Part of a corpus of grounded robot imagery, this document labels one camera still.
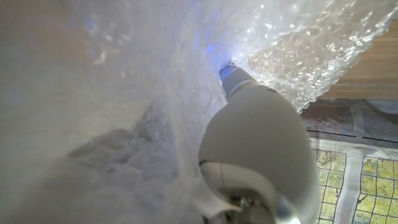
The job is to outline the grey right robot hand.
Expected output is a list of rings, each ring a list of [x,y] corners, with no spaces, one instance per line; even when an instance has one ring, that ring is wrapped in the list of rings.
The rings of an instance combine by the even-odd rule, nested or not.
[[[227,103],[198,152],[215,195],[210,223],[313,223],[319,207],[315,153],[296,109],[233,63],[220,70]]]

